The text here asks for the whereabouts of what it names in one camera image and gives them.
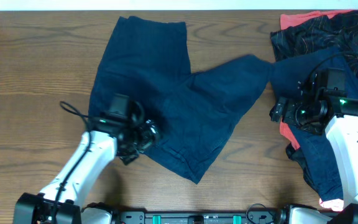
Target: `white background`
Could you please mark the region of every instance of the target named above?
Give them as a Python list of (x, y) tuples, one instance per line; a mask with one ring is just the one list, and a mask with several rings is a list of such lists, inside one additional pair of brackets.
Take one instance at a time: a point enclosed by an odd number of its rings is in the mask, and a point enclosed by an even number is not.
[(0, 11), (358, 9), (358, 0), (0, 0)]

